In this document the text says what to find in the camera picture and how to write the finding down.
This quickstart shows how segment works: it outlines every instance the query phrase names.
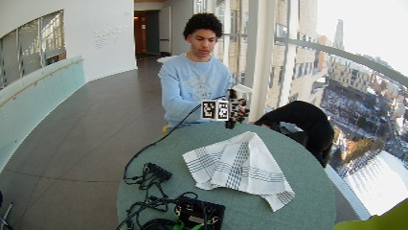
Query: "skyscraper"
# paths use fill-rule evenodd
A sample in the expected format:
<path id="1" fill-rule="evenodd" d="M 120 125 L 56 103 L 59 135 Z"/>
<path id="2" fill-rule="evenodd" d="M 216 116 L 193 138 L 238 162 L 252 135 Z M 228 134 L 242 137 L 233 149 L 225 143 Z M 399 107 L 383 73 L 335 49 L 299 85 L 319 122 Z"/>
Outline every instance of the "skyscraper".
<path id="1" fill-rule="evenodd" d="M 343 20 L 342 19 L 338 19 L 333 47 L 337 48 L 337 49 L 345 50 L 345 45 L 343 45 Z"/>

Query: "green round table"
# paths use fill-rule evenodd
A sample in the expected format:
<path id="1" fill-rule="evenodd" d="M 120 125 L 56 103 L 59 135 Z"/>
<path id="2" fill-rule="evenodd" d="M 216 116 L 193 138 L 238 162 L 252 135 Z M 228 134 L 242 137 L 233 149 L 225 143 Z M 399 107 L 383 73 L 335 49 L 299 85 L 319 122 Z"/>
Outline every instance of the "green round table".
<path id="1" fill-rule="evenodd" d="M 277 212 L 258 195 L 217 188 L 210 191 L 196 187 L 182 154 L 253 131 L 264 139 L 269 151 L 295 192 L 294 200 Z M 224 122 L 212 122 L 177 129 L 171 136 L 147 149 L 133 160 L 128 177 L 141 175 L 145 163 L 153 163 L 173 174 L 163 183 L 169 198 L 185 192 L 194 192 L 200 200 L 226 206 L 224 230 L 282 229 L 319 230 L 333 229 L 335 220 L 335 197 L 330 178 L 318 160 L 306 148 L 281 133 L 254 125 L 238 124 L 234 129 L 225 128 Z M 128 218 L 127 210 L 137 201 L 144 201 L 145 191 L 139 185 L 123 181 L 117 194 L 117 215 L 121 222 Z M 141 224 L 152 219 L 174 220 L 173 205 L 169 212 L 145 209 Z"/>

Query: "young man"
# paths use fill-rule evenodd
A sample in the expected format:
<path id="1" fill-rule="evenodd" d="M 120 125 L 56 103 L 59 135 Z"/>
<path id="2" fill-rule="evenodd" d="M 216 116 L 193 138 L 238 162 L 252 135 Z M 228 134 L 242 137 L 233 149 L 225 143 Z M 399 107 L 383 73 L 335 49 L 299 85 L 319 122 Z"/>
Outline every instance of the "young man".
<path id="1" fill-rule="evenodd" d="M 194 14 L 184 30 L 190 51 L 165 62 L 160 71 L 163 105 L 169 128 L 176 127 L 202 100 L 220 99 L 233 85 L 228 66 L 214 58 L 214 45 L 222 36 L 222 23 L 213 13 Z M 198 109 L 182 126 L 205 123 Z"/>

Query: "doorway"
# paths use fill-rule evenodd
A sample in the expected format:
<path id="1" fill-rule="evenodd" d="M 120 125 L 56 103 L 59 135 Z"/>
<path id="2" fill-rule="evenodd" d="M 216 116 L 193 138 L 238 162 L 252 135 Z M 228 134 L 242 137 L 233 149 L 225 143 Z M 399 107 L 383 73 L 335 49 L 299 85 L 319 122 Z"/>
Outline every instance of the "doorway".
<path id="1" fill-rule="evenodd" d="M 160 11 L 135 11 L 135 39 L 137 59 L 160 56 Z"/>

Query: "gray checkered napkin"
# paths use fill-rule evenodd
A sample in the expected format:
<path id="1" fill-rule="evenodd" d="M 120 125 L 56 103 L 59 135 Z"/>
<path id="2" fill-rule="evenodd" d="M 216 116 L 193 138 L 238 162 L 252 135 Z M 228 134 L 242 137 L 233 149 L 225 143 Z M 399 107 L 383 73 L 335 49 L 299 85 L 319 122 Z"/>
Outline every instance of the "gray checkered napkin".
<path id="1" fill-rule="evenodd" d="M 295 197 L 291 185 L 256 132 L 186 152 L 184 160 L 197 187 L 228 187 L 268 200 L 279 210 Z"/>

